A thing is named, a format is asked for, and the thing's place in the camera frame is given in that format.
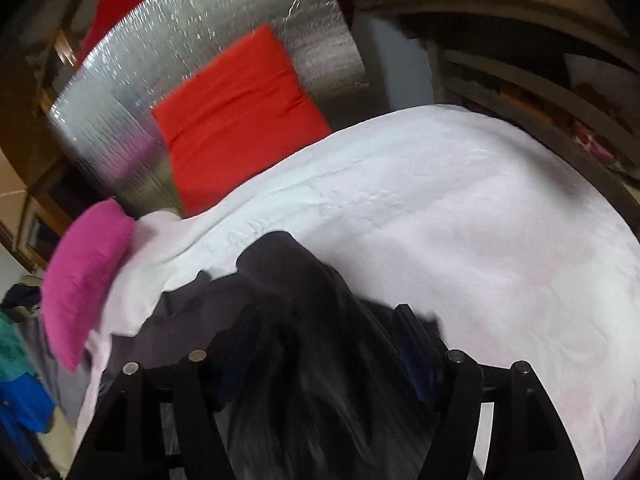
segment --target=white blanket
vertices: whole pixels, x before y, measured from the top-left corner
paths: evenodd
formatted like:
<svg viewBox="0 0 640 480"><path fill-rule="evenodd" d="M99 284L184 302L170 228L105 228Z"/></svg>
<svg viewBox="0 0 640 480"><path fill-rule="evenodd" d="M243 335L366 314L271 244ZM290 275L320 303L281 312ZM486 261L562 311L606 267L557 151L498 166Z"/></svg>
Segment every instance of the white blanket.
<svg viewBox="0 0 640 480"><path fill-rule="evenodd" d="M235 270L287 230L361 296L442 320L483 364L532 363L586 480L610 480L640 438L640 248L569 165L492 118L421 107L329 136L191 219L141 219L92 333L94 413L110 333L135 335L160 294ZM476 457L486 461L482 418Z"/></svg>

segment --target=mattress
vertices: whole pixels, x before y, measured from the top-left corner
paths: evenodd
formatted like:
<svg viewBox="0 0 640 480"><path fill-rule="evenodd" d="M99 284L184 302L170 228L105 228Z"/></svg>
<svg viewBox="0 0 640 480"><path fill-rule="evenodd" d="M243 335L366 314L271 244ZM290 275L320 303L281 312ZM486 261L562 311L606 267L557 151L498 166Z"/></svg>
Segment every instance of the mattress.
<svg viewBox="0 0 640 480"><path fill-rule="evenodd" d="M160 294L235 270L286 230L358 296L440 318L450 348L533 365L586 480L610 480L640 438L640 247L591 184L523 131L419 107L337 132L194 218L137 222L132 256L90 337L88 427L110 334L135 335ZM476 458L486 462L483 411Z"/></svg>

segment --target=foil insulation sheet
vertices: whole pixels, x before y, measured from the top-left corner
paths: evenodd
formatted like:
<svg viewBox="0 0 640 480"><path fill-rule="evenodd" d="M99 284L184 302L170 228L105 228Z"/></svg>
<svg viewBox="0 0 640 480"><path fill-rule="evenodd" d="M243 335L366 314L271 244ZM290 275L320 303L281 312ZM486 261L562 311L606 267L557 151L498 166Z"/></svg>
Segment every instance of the foil insulation sheet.
<svg viewBox="0 0 640 480"><path fill-rule="evenodd" d="M49 112L70 154L130 213L180 207L151 108L235 40L271 23L334 130L375 115L335 0L145 0L94 48Z"/></svg>

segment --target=pink pillow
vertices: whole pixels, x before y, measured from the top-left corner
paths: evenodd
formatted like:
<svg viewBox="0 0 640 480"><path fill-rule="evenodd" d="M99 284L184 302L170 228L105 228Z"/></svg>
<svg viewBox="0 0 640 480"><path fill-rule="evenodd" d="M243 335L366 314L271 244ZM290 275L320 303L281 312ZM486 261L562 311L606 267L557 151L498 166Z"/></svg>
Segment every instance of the pink pillow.
<svg viewBox="0 0 640 480"><path fill-rule="evenodd" d="M109 198L87 209L62 237L42 285L42 317L51 351L74 372L100 319L134 219Z"/></svg>

